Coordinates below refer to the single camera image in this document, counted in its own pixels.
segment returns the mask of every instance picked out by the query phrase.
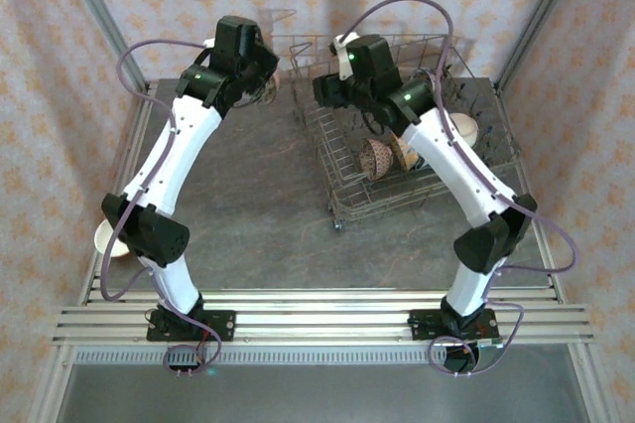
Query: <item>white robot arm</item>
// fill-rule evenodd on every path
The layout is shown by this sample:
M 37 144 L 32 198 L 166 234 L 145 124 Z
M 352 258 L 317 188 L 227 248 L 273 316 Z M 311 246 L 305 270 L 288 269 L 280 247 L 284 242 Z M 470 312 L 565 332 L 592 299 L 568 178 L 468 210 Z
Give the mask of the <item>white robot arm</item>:
M 202 146 L 243 94 L 255 101 L 268 92 L 275 81 L 279 60 L 264 44 L 256 23 L 235 16 L 221 18 L 215 38 L 205 41 L 203 46 L 202 53 L 183 72 L 177 86 L 172 107 L 176 129 L 168 121 L 123 194 L 108 194 L 101 204 L 113 228 L 134 205 L 118 237 L 152 271 L 163 304 L 150 318 L 151 329 L 161 328 L 153 334 L 158 335 L 157 340 L 198 340 L 202 328 L 191 321 L 208 322 L 202 298 L 186 265 L 184 252 L 190 232 L 172 220 L 172 215 Z M 207 66 L 203 64 L 205 60 L 209 61 Z M 169 139 L 173 142 L 165 155 Z M 159 171 L 148 182 L 151 170 L 157 166 Z
M 339 73 L 314 79 L 314 95 L 321 106 L 355 106 L 372 113 L 375 121 L 390 128 L 430 164 L 460 204 L 471 229 L 454 242 L 459 260 L 454 282 L 441 304 L 440 327 L 431 333 L 463 338 L 470 324 L 483 312 L 486 291 L 501 267 L 523 238 L 530 219 L 493 196 L 459 155 L 458 147 L 472 166 L 490 183 L 499 197 L 534 212 L 530 195 L 517 196 L 498 180 L 458 133 L 450 139 L 445 123 L 456 132 L 449 114 L 437 107 L 434 84 L 425 78 L 403 83 L 388 43 L 377 35 L 349 34 L 335 38 L 331 52 L 337 55 Z
M 165 217 L 172 217 L 174 214 L 179 192 L 194 160 L 222 121 L 213 106 L 205 108 L 202 106 L 202 100 L 187 95 L 175 98 L 172 110 L 178 124 L 175 142 L 159 173 L 137 203 L 141 208 L 154 206 L 157 212 Z M 166 148 L 168 136 L 172 133 L 170 130 L 170 122 L 167 122 L 141 170 L 124 189 L 124 195 L 132 197 L 139 190 L 144 177 L 155 166 Z M 170 303 L 179 312 L 189 313 L 198 299 L 198 290 L 191 282 L 185 255 L 181 254 L 176 261 L 164 267 L 143 255 L 139 256 L 139 260 L 155 272 L 162 294 Z

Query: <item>purple cable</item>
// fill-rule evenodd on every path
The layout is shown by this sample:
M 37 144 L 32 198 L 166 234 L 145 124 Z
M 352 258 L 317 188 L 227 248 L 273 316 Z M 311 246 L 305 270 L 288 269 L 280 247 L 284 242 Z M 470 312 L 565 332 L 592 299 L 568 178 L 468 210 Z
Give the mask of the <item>purple cable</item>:
M 487 366 L 486 368 L 483 368 L 481 370 L 477 370 L 477 371 L 473 371 L 473 372 L 454 373 L 454 372 L 451 372 L 451 371 L 449 371 L 449 370 L 447 370 L 447 369 L 445 369 L 445 368 L 433 363 L 433 361 L 432 361 L 432 348 L 437 342 L 439 342 L 441 340 L 446 340 L 446 341 L 447 340 L 451 340 L 451 341 L 454 341 L 454 342 L 459 342 L 462 346 L 464 346 L 466 349 L 469 350 L 469 352 L 470 352 L 470 354 L 472 356 L 472 359 L 474 359 L 474 354 L 471 351 L 471 348 L 467 345 L 467 343 L 465 341 L 462 341 L 461 339 L 458 339 L 458 338 L 455 338 L 455 337 L 440 336 L 440 337 L 437 337 L 436 339 L 434 339 L 430 343 L 430 345 L 428 346 L 428 358 L 429 358 L 429 361 L 431 362 L 431 365 L 433 366 L 434 369 L 436 369 L 438 371 L 441 371 L 444 374 L 449 374 L 449 375 L 453 375 L 453 376 L 477 375 L 477 374 L 483 373 L 484 371 L 487 371 L 487 370 L 491 369 L 494 365 L 496 365 L 500 361 L 502 356 L 507 353 L 507 350 L 508 350 L 509 346 L 511 345 L 512 341 L 514 340 L 514 337 L 518 333 L 518 329 L 520 328 L 520 324 L 523 321 L 523 317 L 525 316 L 525 310 L 523 309 L 522 306 L 520 306 L 518 304 L 498 303 L 498 302 L 490 301 L 490 300 L 487 299 L 487 294 L 489 292 L 489 289 L 492 286 L 492 283 L 493 283 L 494 279 L 497 276 L 501 275 L 501 271 L 508 270 L 508 269 L 533 271 L 533 272 L 542 272 L 542 273 L 546 273 L 546 274 L 560 274 L 562 272 L 567 272 L 567 271 L 571 270 L 574 266 L 577 265 L 577 263 L 579 261 L 579 250 L 577 248 L 577 244 L 575 244 L 575 241 L 573 241 L 572 237 L 569 236 L 569 234 L 566 231 L 564 231 L 561 227 L 559 227 L 555 222 L 553 222 L 552 220 L 548 219 L 547 217 L 541 216 L 541 215 L 539 215 L 539 214 L 537 214 L 537 213 L 535 213 L 533 211 L 527 210 L 526 208 L 521 207 L 520 205 L 516 204 L 513 200 L 509 200 L 507 197 L 501 195 L 498 192 L 497 188 L 492 183 L 490 183 L 490 181 L 480 172 L 478 167 L 476 167 L 476 165 L 474 165 L 472 163 L 472 161 L 469 159 L 469 157 L 467 156 L 465 151 L 462 149 L 462 147 L 458 144 L 458 142 L 455 141 L 454 135 L 452 134 L 451 128 L 449 126 L 449 122 L 448 122 L 447 117 L 445 115 L 444 101 L 443 101 L 443 97 L 442 97 L 442 82 L 441 82 L 441 77 L 442 77 L 443 72 L 444 72 L 445 61 L 447 60 L 447 55 L 449 54 L 449 47 L 450 47 L 450 44 L 451 44 L 452 35 L 454 33 L 454 24 L 452 22 L 451 17 L 449 16 L 449 13 L 447 12 L 447 10 L 441 4 L 439 4 L 439 3 L 437 3 L 437 2 L 435 2 L 433 0 L 385 0 L 385 1 L 382 1 L 381 3 L 376 4 L 375 6 L 370 8 L 368 11 L 366 11 L 364 14 L 362 14 L 350 26 L 350 28 L 348 28 L 348 30 L 343 34 L 343 36 L 341 37 L 341 39 L 339 41 L 342 43 L 346 39 L 346 37 L 348 37 L 348 35 L 364 19 L 366 19 L 368 16 L 370 16 L 375 11 L 377 11 L 377 10 L 379 10 L 379 9 L 383 8 L 384 6 L 387 6 L 389 4 L 397 3 L 397 2 L 401 2 L 401 1 L 415 1 L 415 2 L 424 3 L 424 4 L 427 4 L 429 6 L 432 6 L 435 9 L 437 9 L 444 16 L 445 21 L 447 22 L 447 35 L 444 37 L 444 41 L 443 41 L 443 44 L 442 44 L 441 55 L 439 57 L 439 62 L 437 63 L 437 69 L 435 71 L 435 77 L 434 77 L 434 85 L 435 85 L 434 89 L 435 90 L 434 90 L 434 93 L 435 93 L 435 102 L 437 104 L 437 108 L 439 109 L 440 116 L 441 116 L 441 121 L 442 121 L 442 124 L 444 126 L 444 132 L 447 135 L 447 138 L 449 139 L 450 146 L 453 146 L 455 148 L 456 152 L 458 153 L 458 156 L 461 158 L 463 163 L 480 180 L 480 182 L 483 184 L 483 186 L 485 186 L 485 188 L 487 188 L 487 190 L 489 190 L 489 192 L 492 194 L 492 198 L 493 199 L 498 199 L 501 202 L 503 202 L 505 205 L 507 205 L 508 207 L 516 210 L 517 212 L 521 212 L 525 216 L 528 216 L 531 219 L 534 219 L 534 220 L 546 225 L 547 227 L 551 228 L 552 230 L 557 232 L 565 240 L 565 242 L 569 245 L 569 247 L 571 248 L 571 253 L 572 253 L 571 263 L 568 264 L 565 267 L 561 267 L 561 268 L 558 268 L 558 269 L 546 269 L 546 268 L 541 268 L 541 267 L 519 266 L 519 265 L 511 264 L 511 265 L 503 265 L 503 266 L 499 267 L 494 272 L 494 274 L 492 274 L 489 282 L 487 283 L 487 286 L 485 287 L 485 290 L 484 290 L 483 296 L 482 296 L 483 300 L 485 301 L 485 304 L 491 304 L 491 305 L 495 305 L 495 306 L 510 306 L 510 307 L 514 307 L 514 308 L 519 310 L 520 315 L 519 315 L 518 321 L 516 322 L 516 325 L 514 326 L 514 329 L 512 330 L 511 334 L 509 335 L 509 338 L 507 339 L 507 342 L 505 343 L 505 345 L 503 347 L 503 352 L 501 352 L 500 356 L 493 363 L 491 363 L 489 366 Z
M 150 183 L 152 182 L 152 180 L 157 175 L 157 173 L 161 169 L 162 165 L 164 164 L 164 162 L 168 158 L 168 155 L 170 154 L 170 151 L 172 150 L 172 146 L 174 145 L 176 132 L 177 132 L 177 118 L 175 117 L 175 114 L 172 111 L 172 108 L 166 102 L 164 102 L 163 100 L 160 100 L 160 99 L 155 98 L 155 97 L 151 97 L 151 96 L 149 96 L 149 95 L 147 95 L 145 93 L 142 93 L 142 92 L 139 92 L 138 90 L 135 90 L 135 88 L 126 80 L 126 78 L 124 76 L 123 63 L 126 60 L 126 58 L 133 51 L 135 51 L 136 49 L 141 48 L 143 46 L 148 46 L 150 44 L 170 44 L 170 45 L 176 45 L 176 46 L 188 46 L 188 47 L 192 47 L 192 48 L 204 49 L 204 46 L 202 46 L 201 44 L 191 43 L 191 42 L 187 42 L 187 41 L 176 41 L 176 40 L 172 40 L 172 39 L 151 39 L 151 40 L 142 41 L 140 43 L 137 43 L 137 44 L 134 44 L 134 45 L 130 46 L 126 51 L 123 52 L 123 54 L 119 57 L 119 60 L 117 61 L 117 77 L 119 78 L 119 81 L 124 86 L 124 88 L 126 90 L 128 90 L 128 92 L 130 92 L 132 95 L 134 95 L 136 97 L 139 97 L 139 98 L 141 98 L 143 100 L 148 100 L 149 102 L 151 102 L 151 103 L 153 103 L 155 105 L 161 106 L 168 113 L 168 119 L 170 120 L 171 132 L 172 133 L 170 133 L 168 135 L 168 142 L 166 143 L 165 148 L 161 152 L 161 155 L 159 156 L 159 159 L 157 160 L 157 163 L 154 165 L 154 167 L 152 167 L 152 170 L 150 170 L 150 172 L 148 173 L 148 176 L 146 177 L 146 179 L 140 185 L 139 190 L 137 191 L 137 193 L 135 193 L 134 197 L 132 197 L 132 199 L 130 200 L 130 203 L 128 204 L 128 206 L 124 210 L 123 214 L 119 218 L 119 221 L 117 221 L 117 224 L 115 225 L 115 227 L 113 229 L 112 235 L 110 236 L 110 239 L 108 240 L 108 244 L 106 245 L 106 249 L 105 249 L 104 254 L 103 254 L 103 259 L 101 261 L 101 280 L 100 280 L 100 284 L 99 284 L 99 289 L 101 291 L 101 296 L 104 298 L 104 300 L 109 301 L 109 302 L 118 301 L 126 292 L 128 292 L 130 290 L 130 288 L 134 285 L 134 283 L 137 281 L 139 276 L 141 276 L 143 273 L 145 273 L 145 272 L 147 272 L 149 270 L 149 268 L 144 267 L 143 269 L 138 271 L 132 277 L 132 279 L 130 279 L 128 284 L 121 291 L 119 291 L 119 292 L 117 292 L 116 294 L 113 294 L 113 295 L 108 294 L 108 285 L 107 285 L 107 282 L 108 282 L 108 271 L 110 269 L 112 248 L 114 246 L 115 240 L 117 239 L 117 237 L 121 233 L 121 230 L 123 229 L 126 221 L 130 217 L 130 213 L 132 212 L 133 208 L 137 205 L 137 203 L 139 202 L 139 200 L 143 196 L 144 190 L 146 190 L 148 188 L 148 186 L 150 185 Z M 200 372 L 206 370 L 211 365 L 211 363 L 218 358 L 218 355 L 220 354 L 220 349 L 221 349 L 221 346 L 222 346 L 220 336 L 211 327 L 209 327 L 209 326 L 207 326 L 207 325 L 205 325 L 205 324 L 203 324 L 203 323 L 201 323 L 199 321 L 196 321 L 196 320 L 186 316 L 185 314 L 181 313 L 179 310 L 177 310 L 172 305 L 172 303 L 167 299 L 167 296 L 165 296 L 163 294 L 163 291 L 159 287 L 157 279 L 154 276 L 154 273 L 152 271 L 150 271 L 150 275 L 152 277 L 152 283 L 153 283 L 153 285 L 155 287 L 155 290 L 157 291 L 157 294 L 159 295 L 159 299 L 160 299 L 161 303 L 166 308 L 168 308 L 170 311 L 175 313 L 177 316 L 179 316 L 184 321 L 186 321 L 186 322 L 188 322 L 188 323 L 190 323 L 190 324 L 192 324 L 194 326 L 197 326 L 197 327 L 203 329 L 204 331 L 207 331 L 212 337 L 214 337 L 216 339 L 218 345 L 217 345 L 216 352 L 213 355 L 213 357 L 210 358 L 207 361 L 204 361 L 196 369 L 190 370 L 189 371 L 189 375 L 192 376 L 194 374 L 197 374 L 197 373 L 200 373 Z M 178 346 L 174 346 L 174 347 L 168 348 L 166 353 L 165 353 L 165 355 L 164 355 L 164 358 L 163 358 L 163 365 L 169 371 L 172 371 L 172 369 L 168 365 L 168 358 L 169 358 L 170 354 L 173 351 L 178 350 L 178 349 L 192 350 L 197 356 L 200 356 L 200 355 L 198 355 L 198 353 L 196 351 L 196 348 L 194 346 L 178 345 Z

